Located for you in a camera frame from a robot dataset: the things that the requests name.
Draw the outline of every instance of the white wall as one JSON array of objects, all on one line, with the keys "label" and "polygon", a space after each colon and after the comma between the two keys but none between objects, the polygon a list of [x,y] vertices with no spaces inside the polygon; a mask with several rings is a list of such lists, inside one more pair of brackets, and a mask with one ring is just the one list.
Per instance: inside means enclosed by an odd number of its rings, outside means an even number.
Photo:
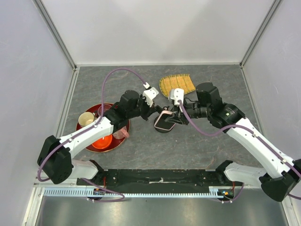
[{"label": "white wall", "polygon": [[43,0],[77,64],[239,62],[273,0]]},{"label": "white wall", "polygon": [[[294,159],[301,158],[300,21],[301,1],[284,0],[245,67],[265,135]],[[301,196],[301,186],[292,193]]]},{"label": "white wall", "polygon": [[21,225],[72,69],[31,0],[0,1],[0,225]]}]

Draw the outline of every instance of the pink cup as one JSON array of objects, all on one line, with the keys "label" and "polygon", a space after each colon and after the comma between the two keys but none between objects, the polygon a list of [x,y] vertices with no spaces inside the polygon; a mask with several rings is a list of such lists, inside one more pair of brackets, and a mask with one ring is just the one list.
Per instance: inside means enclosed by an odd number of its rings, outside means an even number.
[{"label": "pink cup", "polygon": [[120,130],[116,131],[115,133],[112,134],[113,137],[117,140],[123,139],[123,138],[129,138],[129,133],[127,132],[127,127],[124,126]]}]

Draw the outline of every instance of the red tray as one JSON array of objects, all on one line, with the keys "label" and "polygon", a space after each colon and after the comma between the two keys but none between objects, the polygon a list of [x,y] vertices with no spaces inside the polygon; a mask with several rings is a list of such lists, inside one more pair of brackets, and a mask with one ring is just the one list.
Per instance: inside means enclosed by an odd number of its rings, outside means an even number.
[{"label": "red tray", "polygon": [[[101,104],[90,107],[88,110],[86,110],[86,112],[96,113],[97,110],[100,108],[100,106],[101,106]],[[76,131],[79,129],[81,129],[81,126],[79,125],[79,123],[77,123]],[[130,120],[127,123],[127,131],[129,131],[129,129],[130,129]],[[93,147],[92,145],[90,145],[90,146],[86,147],[86,149],[89,151],[92,151],[92,152],[97,152],[97,153],[108,152],[108,151],[113,150],[114,148],[118,147],[119,145],[121,145],[124,142],[124,140],[125,140],[125,138],[117,140],[113,137],[112,143],[107,148],[97,149],[97,148]]]}]

